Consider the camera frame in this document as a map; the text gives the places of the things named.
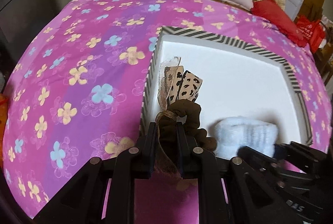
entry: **bed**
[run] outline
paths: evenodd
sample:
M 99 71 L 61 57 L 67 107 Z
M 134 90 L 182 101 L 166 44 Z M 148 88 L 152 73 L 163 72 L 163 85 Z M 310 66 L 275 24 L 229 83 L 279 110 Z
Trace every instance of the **bed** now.
M 286 58 L 305 99 L 312 147 L 327 152 L 331 104 L 309 48 L 266 19 L 212 0 L 73 0 L 32 41 L 5 89 L 4 174 L 28 216 L 91 157 L 116 157 L 134 145 L 162 26 L 226 35 Z M 196 184 L 159 173 L 137 180 L 136 223 L 198 223 Z

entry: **brown scrunchie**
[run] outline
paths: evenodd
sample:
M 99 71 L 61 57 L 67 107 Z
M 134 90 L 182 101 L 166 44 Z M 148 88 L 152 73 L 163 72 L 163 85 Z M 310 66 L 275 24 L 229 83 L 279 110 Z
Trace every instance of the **brown scrunchie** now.
M 177 137 L 175 132 L 177 116 L 187 116 L 186 122 L 183 124 L 185 134 L 194 137 L 198 146 L 211 152 L 216 149 L 216 140 L 213 137 L 207 137 L 207 131 L 205 129 L 198 129 L 200 127 L 200 105 L 189 101 L 187 99 L 178 100 L 168 106 L 168 111 L 171 111 L 172 118 L 167 115 L 163 115 L 159 118 L 159 143 L 167 155 L 167 157 L 173 162 L 177 163 Z

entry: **red pillow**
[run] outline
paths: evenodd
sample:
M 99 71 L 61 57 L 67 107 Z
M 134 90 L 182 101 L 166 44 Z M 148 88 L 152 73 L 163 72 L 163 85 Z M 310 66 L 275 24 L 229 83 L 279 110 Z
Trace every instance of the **red pillow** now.
M 303 38 L 300 30 L 274 0 L 254 2 L 251 12 L 254 15 L 266 18 L 276 25 L 281 33 L 299 47 L 306 46 L 307 41 Z

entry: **white foam insert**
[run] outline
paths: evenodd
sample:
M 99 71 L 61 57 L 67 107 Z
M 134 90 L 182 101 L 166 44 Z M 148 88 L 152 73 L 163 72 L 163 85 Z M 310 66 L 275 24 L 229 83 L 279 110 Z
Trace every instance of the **white foam insert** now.
M 201 106 L 200 127 L 206 129 L 209 136 L 223 118 L 246 116 L 276 124 L 277 142 L 301 143 L 304 122 L 297 116 L 299 106 L 281 64 L 209 40 L 163 35 L 160 44 L 153 91 L 148 100 L 148 121 L 155 121 L 161 111 L 157 100 L 159 66 L 179 56 L 184 70 L 203 79 L 196 103 Z

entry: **white fluffy towel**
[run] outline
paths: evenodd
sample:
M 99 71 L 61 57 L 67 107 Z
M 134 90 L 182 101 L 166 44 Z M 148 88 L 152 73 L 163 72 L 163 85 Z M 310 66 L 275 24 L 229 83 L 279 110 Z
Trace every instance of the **white fluffy towel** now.
M 239 148 L 248 146 L 269 157 L 274 155 L 278 129 L 274 124 L 246 117 L 229 117 L 215 126 L 217 148 L 215 155 L 230 160 Z

